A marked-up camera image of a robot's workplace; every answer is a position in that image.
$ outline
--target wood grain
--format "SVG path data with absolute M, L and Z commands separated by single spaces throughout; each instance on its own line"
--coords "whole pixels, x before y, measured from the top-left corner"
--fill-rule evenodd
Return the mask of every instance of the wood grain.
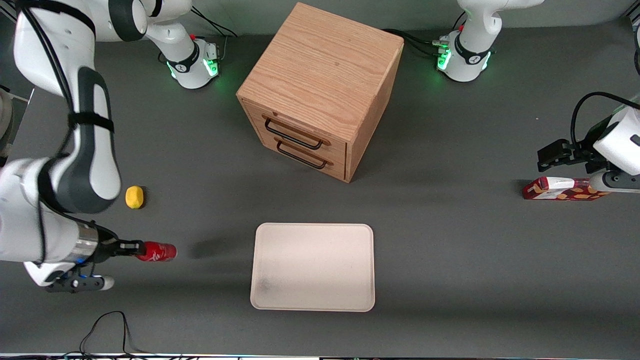
M 277 130 L 320 149 L 303 149 L 332 162 L 323 170 L 349 182 L 391 94 L 403 39 L 298 3 L 236 95 L 268 148 Z
M 366 119 L 362 122 L 362 126 L 353 140 L 353 143 L 347 148 L 347 164 L 345 173 L 347 182 L 350 182 L 353 178 L 353 174 L 355 173 L 358 164 L 360 164 L 360 160 L 369 145 L 369 141 L 371 140 L 378 123 L 380 122 L 380 118 L 382 118 L 382 115 L 387 108 L 389 98 L 391 97 L 391 90 L 393 89 L 394 82 L 396 80 L 396 72 L 398 70 L 398 65 L 400 64 L 401 54 L 402 48 L 398 49 L 394 61 L 391 63 L 391 67 L 385 76 L 385 80 L 380 85 L 380 90 L 378 91 L 376 98 L 371 102 Z
M 238 95 L 351 142 L 402 44 L 298 3 Z

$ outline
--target drawer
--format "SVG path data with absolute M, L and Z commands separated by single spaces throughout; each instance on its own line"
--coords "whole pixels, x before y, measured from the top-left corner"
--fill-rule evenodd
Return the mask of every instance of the drawer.
M 344 181 L 344 161 L 332 161 L 321 158 L 317 154 L 312 154 L 306 148 L 301 148 L 296 144 L 283 140 L 278 136 L 270 136 L 262 139 L 262 143 L 267 148 L 278 152 L 298 163 L 302 163 L 310 168 Z
M 253 128 L 258 131 L 263 143 L 265 139 L 275 136 L 283 142 L 296 145 L 309 154 L 344 164 L 345 142 L 329 136 L 313 134 L 311 131 L 294 125 L 292 121 L 284 119 L 282 114 L 274 113 L 255 104 L 246 102 L 245 105 Z

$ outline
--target red can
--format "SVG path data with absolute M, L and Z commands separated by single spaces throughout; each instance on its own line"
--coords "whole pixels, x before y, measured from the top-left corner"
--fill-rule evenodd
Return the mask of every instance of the red can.
M 166 243 L 145 241 L 147 252 L 144 255 L 136 255 L 142 261 L 170 261 L 178 253 L 175 246 Z

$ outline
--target white tray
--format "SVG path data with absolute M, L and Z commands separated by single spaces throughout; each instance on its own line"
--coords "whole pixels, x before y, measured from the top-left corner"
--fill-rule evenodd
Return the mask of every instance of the white tray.
M 375 302 L 368 225 L 265 223 L 256 230 L 256 309 L 364 312 Z

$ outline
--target red box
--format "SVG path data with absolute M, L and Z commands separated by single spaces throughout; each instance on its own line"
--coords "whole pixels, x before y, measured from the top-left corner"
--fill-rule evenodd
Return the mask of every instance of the red box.
M 527 200 L 592 201 L 611 192 L 599 192 L 589 185 L 589 179 L 543 176 L 525 186 L 522 196 Z

